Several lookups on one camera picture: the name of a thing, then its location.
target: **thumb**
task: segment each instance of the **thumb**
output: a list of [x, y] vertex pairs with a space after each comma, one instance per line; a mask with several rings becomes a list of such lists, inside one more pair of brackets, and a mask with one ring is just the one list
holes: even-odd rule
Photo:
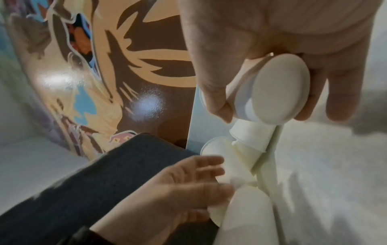
[[195, 183], [174, 186], [170, 201], [181, 211], [191, 209], [205, 209], [208, 206], [224, 203], [234, 195], [234, 188], [230, 184]]
[[238, 1], [180, 0], [179, 6], [185, 42], [207, 108], [231, 122], [225, 89], [241, 69], [256, 36], [232, 23], [241, 20]]

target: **sleeve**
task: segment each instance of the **sleeve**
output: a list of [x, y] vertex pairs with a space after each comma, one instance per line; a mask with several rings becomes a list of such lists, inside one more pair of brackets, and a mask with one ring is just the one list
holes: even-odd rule
[[70, 237], [61, 240], [57, 245], [113, 245], [87, 227], [82, 227]]

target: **white table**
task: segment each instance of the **white table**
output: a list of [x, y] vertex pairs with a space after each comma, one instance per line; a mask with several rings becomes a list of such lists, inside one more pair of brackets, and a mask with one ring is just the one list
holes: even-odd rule
[[[325, 115], [325, 88], [307, 122], [291, 121], [258, 179], [277, 206], [283, 244], [387, 244], [387, 3], [378, 12], [362, 101], [345, 125]], [[187, 148], [229, 136], [196, 93]]]

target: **dark gray cloth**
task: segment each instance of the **dark gray cloth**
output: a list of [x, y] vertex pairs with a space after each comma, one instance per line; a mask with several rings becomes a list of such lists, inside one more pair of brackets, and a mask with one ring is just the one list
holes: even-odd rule
[[[140, 134], [96, 163], [0, 216], [0, 245], [53, 245], [91, 226], [164, 167], [194, 155], [155, 136]], [[211, 223], [180, 227], [170, 245], [210, 245]]]

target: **hand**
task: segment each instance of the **hand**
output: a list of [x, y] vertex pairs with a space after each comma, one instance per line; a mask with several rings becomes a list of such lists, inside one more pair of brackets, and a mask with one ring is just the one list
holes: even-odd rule
[[161, 245], [180, 225], [209, 219], [207, 206], [226, 202], [231, 185], [207, 182], [225, 171], [222, 157], [190, 157], [167, 167], [90, 229], [116, 245]]
[[373, 20], [382, 0], [179, 0], [184, 37], [208, 110], [232, 120], [225, 87], [245, 59], [299, 55], [311, 74], [310, 117], [329, 80], [327, 116], [349, 119], [362, 88]]

